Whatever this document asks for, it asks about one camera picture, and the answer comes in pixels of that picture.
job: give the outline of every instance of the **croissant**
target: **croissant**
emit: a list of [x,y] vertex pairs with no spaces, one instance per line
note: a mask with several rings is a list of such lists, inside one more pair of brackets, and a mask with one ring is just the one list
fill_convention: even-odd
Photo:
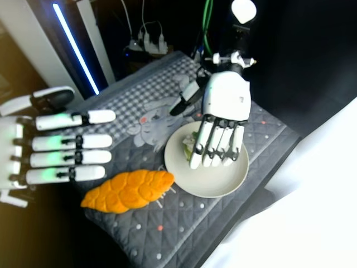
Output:
[[157,200],[173,184],[167,171],[145,169],[120,173],[86,193],[81,207],[107,213],[124,213]]

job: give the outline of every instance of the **table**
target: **table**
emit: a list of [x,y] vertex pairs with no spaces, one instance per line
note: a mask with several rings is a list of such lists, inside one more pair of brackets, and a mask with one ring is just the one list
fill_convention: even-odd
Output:
[[[199,66],[181,52],[150,63],[135,74],[86,100],[76,111],[112,109],[117,119],[108,124],[66,130],[66,133],[108,133],[113,137],[112,161],[107,177],[76,183],[85,194],[114,175],[137,169],[164,169],[163,149],[180,126],[200,120],[200,102],[175,118],[168,108],[178,96],[172,77],[194,79]],[[166,131],[162,126],[170,122]],[[198,267],[233,224],[252,194],[274,174],[300,140],[297,133],[252,102],[244,144],[250,158],[247,179],[234,193],[222,198],[194,197],[173,185],[160,199],[124,214],[85,209],[85,215],[105,230],[128,255],[134,267]]]

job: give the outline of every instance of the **led light strip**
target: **led light strip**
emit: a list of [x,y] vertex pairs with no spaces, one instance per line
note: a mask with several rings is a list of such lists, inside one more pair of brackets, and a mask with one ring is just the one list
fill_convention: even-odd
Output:
[[79,63],[82,66],[82,68],[83,68],[83,70],[85,72],[85,75],[87,76],[88,81],[89,81],[89,83],[91,84],[91,86],[93,88],[93,91],[94,91],[95,95],[98,95],[99,94],[98,88],[95,85],[95,82],[94,82],[93,78],[91,77],[91,74],[90,74],[90,72],[88,70],[88,67],[87,67],[87,65],[86,65],[86,63],[85,63],[85,61],[84,61],[84,59],[83,59],[78,47],[77,47],[76,42],[74,41],[73,35],[72,35],[71,31],[68,28],[67,22],[66,22],[63,14],[62,14],[62,11],[61,11],[59,5],[58,4],[53,4],[53,7],[54,7],[54,10],[56,12],[56,15],[57,15],[58,19],[61,22],[62,28],[65,31],[69,42],[71,43],[71,46],[72,46],[72,48],[74,50],[74,53],[76,54],[76,56],[77,56],[77,58],[79,60]]

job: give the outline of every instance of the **robotic arm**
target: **robotic arm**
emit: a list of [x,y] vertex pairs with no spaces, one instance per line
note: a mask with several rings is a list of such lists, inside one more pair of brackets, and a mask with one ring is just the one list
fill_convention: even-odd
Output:
[[110,110],[85,113],[59,113],[48,116],[7,116],[29,107],[40,112],[53,112],[71,101],[69,87],[50,88],[33,95],[12,99],[0,106],[0,202],[26,207],[27,202],[9,196],[10,190],[30,184],[85,181],[105,176],[98,165],[109,162],[111,153],[102,148],[112,144],[109,135],[37,136],[40,132],[107,123],[115,120]]
[[[252,20],[257,12],[250,0],[234,0],[231,8],[242,24]],[[241,53],[235,50],[223,57],[214,54],[212,62],[225,70],[214,73],[206,84],[197,78],[170,109],[175,116],[203,95],[203,119],[190,159],[192,169],[197,169],[200,163],[204,167],[218,166],[221,162],[228,166],[239,156],[251,105],[249,82],[243,79],[242,72],[256,63],[253,58],[243,58]]]

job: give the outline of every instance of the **white plate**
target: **white plate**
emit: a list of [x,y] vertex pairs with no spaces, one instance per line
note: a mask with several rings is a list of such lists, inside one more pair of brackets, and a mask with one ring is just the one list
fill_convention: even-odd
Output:
[[168,140],[165,148],[167,171],[175,176],[175,183],[186,192],[198,197],[216,198],[232,193],[241,186],[249,169],[248,153],[242,146],[237,161],[230,166],[190,169],[184,154],[184,138],[198,131],[201,122],[193,122],[179,128]]

